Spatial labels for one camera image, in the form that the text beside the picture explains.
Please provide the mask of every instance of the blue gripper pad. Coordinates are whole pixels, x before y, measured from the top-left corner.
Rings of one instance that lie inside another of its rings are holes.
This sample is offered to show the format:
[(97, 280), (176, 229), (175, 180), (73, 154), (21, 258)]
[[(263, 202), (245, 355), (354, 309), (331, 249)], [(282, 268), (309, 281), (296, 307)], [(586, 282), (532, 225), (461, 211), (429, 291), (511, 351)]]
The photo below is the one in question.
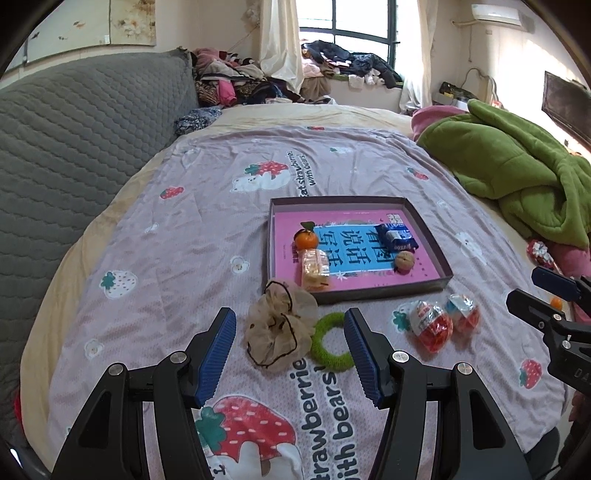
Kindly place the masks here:
[(531, 281), (536, 287), (543, 288), (564, 301), (580, 299), (579, 288), (572, 278), (563, 277), (548, 268), (536, 267), (531, 273)]
[(210, 340), (207, 353), (199, 366), (198, 387), (195, 393), (197, 405), (203, 406), (213, 397), (226, 364), (230, 348), (236, 336), (236, 314), (231, 310), (223, 317), (217, 317), (206, 332)]
[(381, 334), (369, 329), (359, 309), (345, 312), (343, 327), (365, 396), (375, 407), (386, 408), (387, 399), (394, 394), (388, 365), (388, 356), (394, 350), (385, 337), (380, 339)]

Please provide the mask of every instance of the green blanket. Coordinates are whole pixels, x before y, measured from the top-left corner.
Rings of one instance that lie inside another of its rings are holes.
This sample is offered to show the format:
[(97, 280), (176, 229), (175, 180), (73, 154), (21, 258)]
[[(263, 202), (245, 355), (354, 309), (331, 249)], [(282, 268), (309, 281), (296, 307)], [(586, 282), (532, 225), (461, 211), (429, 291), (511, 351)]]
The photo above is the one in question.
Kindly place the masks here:
[(471, 194), (498, 200), (525, 238), (589, 246), (591, 165), (542, 127), (478, 100), (430, 125), (417, 143)]

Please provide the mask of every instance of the green ring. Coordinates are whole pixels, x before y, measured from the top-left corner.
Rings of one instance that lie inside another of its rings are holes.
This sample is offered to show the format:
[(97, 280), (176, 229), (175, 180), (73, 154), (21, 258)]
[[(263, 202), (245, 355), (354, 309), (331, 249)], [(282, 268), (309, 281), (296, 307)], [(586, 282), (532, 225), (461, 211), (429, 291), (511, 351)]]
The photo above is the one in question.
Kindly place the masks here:
[(350, 352), (343, 353), (342, 355), (334, 355), (327, 351), (326, 348), (324, 348), (324, 345), (322, 345), (322, 340), (326, 333), (335, 327), (342, 328), (344, 323), (344, 313), (329, 313), (318, 321), (316, 324), (316, 331), (314, 332), (314, 335), (312, 335), (310, 356), (320, 365), (324, 365), (333, 372), (344, 372), (355, 366)]

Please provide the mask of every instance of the air conditioner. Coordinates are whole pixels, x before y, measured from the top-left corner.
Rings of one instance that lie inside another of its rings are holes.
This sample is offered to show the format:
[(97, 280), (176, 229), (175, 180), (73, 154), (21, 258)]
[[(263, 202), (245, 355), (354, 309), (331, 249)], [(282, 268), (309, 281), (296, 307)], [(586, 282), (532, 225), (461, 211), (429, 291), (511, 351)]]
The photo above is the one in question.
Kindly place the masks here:
[(472, 15), (478, 21), (494, 22), (500, 27), (527, 30), (525, 27), (525, 17), (516, 8), (501, 7), (499, 5), (472, 4)]

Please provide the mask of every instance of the white curtain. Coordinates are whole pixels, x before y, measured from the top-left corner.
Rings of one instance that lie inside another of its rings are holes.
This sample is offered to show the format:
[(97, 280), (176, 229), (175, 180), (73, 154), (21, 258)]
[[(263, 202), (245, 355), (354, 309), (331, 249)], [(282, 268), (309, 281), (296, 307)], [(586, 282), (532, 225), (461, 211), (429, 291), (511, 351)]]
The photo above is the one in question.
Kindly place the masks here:
[(431, 100), (431, 48), (439, 0), (398, 1), (396, 71), (404, 78), (400, 111), (424, 108)]
[(299, 93), (304, 72), (295, 2), (261, 1), (261, 70), (267, 76), (285, 80), (292, 92)]

